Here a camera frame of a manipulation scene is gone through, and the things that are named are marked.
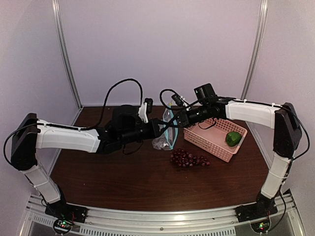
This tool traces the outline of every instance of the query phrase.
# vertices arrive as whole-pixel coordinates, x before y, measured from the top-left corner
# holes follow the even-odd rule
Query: ventilation grille
[[[50,226],[50,227],[52,227],[54,223],[51,219],[48,219],[43,216],[38,216],[38,215],[35,215],[33,217],[33,221],[42,225]]]
[[[80,234],[86,236],[144,236],[145,234],[128,234],[128,233],[110,233],[109,231],[83,228],[80,229]],[[168,236],[236,236],[234,227],[230,227],[223,230],[211,230],[199,234],[167,234]]]

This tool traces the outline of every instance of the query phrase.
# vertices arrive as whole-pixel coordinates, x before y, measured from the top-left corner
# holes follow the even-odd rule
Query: white panel
[[[315,1],[271,0],[265,36],[248,100],[291,102],[315,140]],[[256,126],[266,149],[272,150],[273,132]],[[303,138],[297,154],[306,148]],[[307,235],[315,235],[315,147],[294,162],[285,187],[290,187]]]
[[[240,97],[254,45],[260,1],[61,0],[65,40],[84,105],[100,105],[107,90],[136,78],[159,103],[173,88],[188,101],[212,83],[217,94]],[[138,104],[131,82],[109,104]]]
[[[29,112],[70,124],[77,111],[64,71],[51,0],[2,0],[0,22],[0,144]],[[37,153],[46,169],[55,151]],[[32,187],[2,154],[0,189],[0,234],[14,236]]]

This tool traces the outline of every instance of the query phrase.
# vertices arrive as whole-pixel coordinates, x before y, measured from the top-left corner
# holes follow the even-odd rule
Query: basket
[[[247,129],[224,119],[219,119],[216,122],[217,124],[215,126],[207,130],[201,129],[198,125],[185,128],[184,139],[223,161],[229,162],[232,156],[240,149],[247,135]],[[215,121],[213,119],[207,119],[199,125],[202,128],[206,128],[214,123]],[[234,147],[229,147],[225,142],[226,135],[231,131],[239,132],[242,135],[241,141]]]

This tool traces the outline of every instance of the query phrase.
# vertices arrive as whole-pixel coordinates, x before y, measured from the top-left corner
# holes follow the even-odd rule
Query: green vegetable
[[[226,135],[225,141],[227,145],[229,145],[230,147],[234,147],[235,145],[238,145],[241,139],[242,135],[239,132],[232,131]]]

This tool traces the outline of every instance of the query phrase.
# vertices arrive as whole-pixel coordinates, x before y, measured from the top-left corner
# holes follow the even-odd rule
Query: vertical metal post
[[[78,109],[82,109],[82,104],[80,101],[77,87],[76,87],[75,82],[74,82],[73,73],[72,73],[70,61],[69,61],[69,56],[68,56],[67,48],[65,45],[65,39],[64,39],[64,34],[63,34],[63,25],[62,25],[60,9],[59,9],[59,0],[52,0],[52,4],[53,4],[53,12],[54,12],[54,17],[55,17],[55,22],[56,22],[56,27],[57,27],[57,33],[58,33],[58,37],[59,37],[60,50],[61,50],[61,53],[63,56],[64,67],[65,67],[65,70],[67,73],[67,77],[68,77],[68,80],[70,83],[70,88],[71,88],[72,94],[74,96],[76,106]]]
[[[255,66],[258,60],[258,51],[259,51],[261,41],[262,41],[264,31],[265,31],[267,11],[268,11],[268,0],[261,0],[256,39],[255,39],[250,67],[247,72],[247,77],[246,77],[241,99],[245,99],[247,97],[247,94],[248,94],[248,91],[252,82],[252,77],[253,77]]]

